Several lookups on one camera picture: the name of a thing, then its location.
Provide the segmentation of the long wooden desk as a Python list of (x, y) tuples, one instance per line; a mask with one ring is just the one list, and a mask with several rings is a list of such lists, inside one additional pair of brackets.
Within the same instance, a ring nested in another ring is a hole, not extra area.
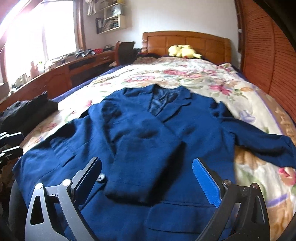
[(114, 60), (115, 52), (105, 51), (60, 65), (34, 78), (7, 97), (1, 103), (1, 111), (19, 100), (30, 100), (43, 92), (47, 92), (50, 99), (60, 96), (106, 72)]

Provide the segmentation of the wooden desk chair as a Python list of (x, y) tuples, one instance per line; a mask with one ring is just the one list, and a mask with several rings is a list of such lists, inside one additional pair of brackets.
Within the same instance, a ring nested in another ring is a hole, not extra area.
[(115, 44), (115, 62), (116, 65), (126, 65), (131, 64), (134, 61), (133, 47), (135, 41), (132, 42), (122, 42), (118, 41)]

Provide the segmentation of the yellow plush toy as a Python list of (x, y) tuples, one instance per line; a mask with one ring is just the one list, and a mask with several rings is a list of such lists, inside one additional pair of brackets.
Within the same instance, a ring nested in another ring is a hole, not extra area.
[(198, 54), (190, 45), (170, 46), (170, 48), (168, 48), (168, 53), (171, 57), (202, 59), (202, 55)]

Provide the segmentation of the red bowl on desk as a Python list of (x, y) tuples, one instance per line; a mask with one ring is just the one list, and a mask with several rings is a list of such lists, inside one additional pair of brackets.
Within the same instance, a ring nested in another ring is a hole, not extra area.
[(102, 48), (97, 48), (93, 50), (96, 54), (102, 53), (103, 49)]

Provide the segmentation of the floral bed blanket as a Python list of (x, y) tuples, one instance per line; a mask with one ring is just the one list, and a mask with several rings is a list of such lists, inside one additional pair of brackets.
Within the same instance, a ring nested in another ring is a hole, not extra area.
[[(24, 151), (78, 118), (89, 106), (99, 103), (112, 92), (152, 84), (163, 88), (183, 86), (193, 93), (223, 102), (235, 118), (266, 133), (295, 140), (295, 125), (290, 116), (271, 96), (244, 80), (229, 63), (215, 65), (198, 59), (144, 57), (57, 97), (58, 110), (26, 136), (22, 142)], [(235, 150), (234, 163), (239, 184), (255, 182), (260, 185), (268, 211), (271, 239), (278, 239), (295, 214), (295, 169), (264, 162), (241, 147)]]

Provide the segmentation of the window with wooden frame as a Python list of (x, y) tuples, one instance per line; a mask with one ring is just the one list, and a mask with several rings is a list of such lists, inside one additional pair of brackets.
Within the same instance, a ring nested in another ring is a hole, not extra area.
[(18, 1), (1, 22), (1, 80), (86, 49), (83, 1)]

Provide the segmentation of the tied white curtain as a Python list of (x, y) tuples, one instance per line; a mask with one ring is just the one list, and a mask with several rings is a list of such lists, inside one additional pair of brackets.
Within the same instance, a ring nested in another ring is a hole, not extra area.
[(98, 3), (98, 0), (85, 0), (85, 3), (87, 4), (87, 15), (95, 15), (97, 13), (96, 4)]

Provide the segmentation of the black folded clothes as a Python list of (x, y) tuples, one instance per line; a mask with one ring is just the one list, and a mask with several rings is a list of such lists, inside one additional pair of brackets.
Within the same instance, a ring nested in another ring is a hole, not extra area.
[(48, 99), (47, 92), (24, 101), (17, 101), (1, 112), (1, 132), (27, 136), (39, 123), (58, 110), (58, 104)]

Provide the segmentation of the navy blue suit jacket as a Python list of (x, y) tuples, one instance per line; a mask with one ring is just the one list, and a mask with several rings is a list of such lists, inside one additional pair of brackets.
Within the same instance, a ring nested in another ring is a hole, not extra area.
[(36, 184), (58, 185), (98, 157), (106, 180), (79, 208), (99, 240), (195, 240), (215, 207), (192, 162), (233, 180), (236, 146), (295, 167), (289, 137), (235, 119), (223, 103), (184, 87), (124, 88), (27, 151), (13, 172), (29, 204)]

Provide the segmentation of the wooden louvred wardrobe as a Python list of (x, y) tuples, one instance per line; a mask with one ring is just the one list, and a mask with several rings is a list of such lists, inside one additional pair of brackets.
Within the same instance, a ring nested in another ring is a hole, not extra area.
[(235, 2), (242, 28), (244, 76), (295, 118), (295, 50), (277, 23), (254, 1)]

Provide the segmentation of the white wall shelf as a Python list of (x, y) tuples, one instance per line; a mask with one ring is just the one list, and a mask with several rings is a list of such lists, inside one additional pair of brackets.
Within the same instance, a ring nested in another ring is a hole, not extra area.
[(125, 1), (98, 1), (96, 33), (103, 34), (126, 28)]

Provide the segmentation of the wooden bed headboard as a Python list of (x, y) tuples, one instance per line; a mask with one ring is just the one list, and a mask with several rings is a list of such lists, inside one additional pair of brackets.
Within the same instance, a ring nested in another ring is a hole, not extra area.
[(231, 44), (227, 38), (191, 31), (145, 32), (142, 53), (167, 55), (173, 45), (190, 45), (198, 54), (216, 65), (231, 62)]

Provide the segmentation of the pink bottle on desk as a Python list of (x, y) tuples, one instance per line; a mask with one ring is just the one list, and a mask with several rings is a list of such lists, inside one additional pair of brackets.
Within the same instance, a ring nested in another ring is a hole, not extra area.
[(40, 75), (37, 65), (35, 65), (34, 61), (31, 62), (31, 69), (30, 69), (30, 77), (31, 79), (36, 78)]

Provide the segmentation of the dark blue bed sheet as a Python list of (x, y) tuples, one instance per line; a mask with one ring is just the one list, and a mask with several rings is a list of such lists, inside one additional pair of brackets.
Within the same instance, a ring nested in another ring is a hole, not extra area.
[(104, 72), (104, 73), (102, 73), (101, 75), (96, 76), (96, 77), (94, 77), (94, 78), (92, 78), (92, 79), (90, 79), (90, 80), (88, 80), (88, 81), (86, 81), (86, 82), (84, 82), (84, 83), (78, 85), (77, 87), (72, 88), (71, 90), (68, 90), (68, 91), (65, 92), (64, 94), (61, 94), (61, 95), (59, 95), (59, 96), (53, 98), (52, 100), (53, 100), (54, 102), (56, 102), (56, 103), (59, 103), (59, 102), (61, 102), (62, 100), (64, 100), (66, 97), (68, 97), (68, 96), (70, 96), (71, 94), (73, 94), (74, 92), (76, 92), (76, 91), (78, 91), (79, 89), (82, 89), (83, 87), (89, 85), (92, 81), (94, 81), (94, 80), (97, 79), (98, 77), (102, 77), (102, 76), (104, 76), (104, 75), (114, 73), (115, 71), (117, 71), (117, 70), (119, 70), (119, 69), (121, 69), (121, 68), (123, 68), (123, 67), (126, 67), (126, 66), (128, 66), (128, 64), (126, 64), (126, 65), (119, 65), (119, 66), (117, 66), (117, 67), (113, 67), (113, 68), (111, 68), (110, 70), (108, 70), (107, 72)]

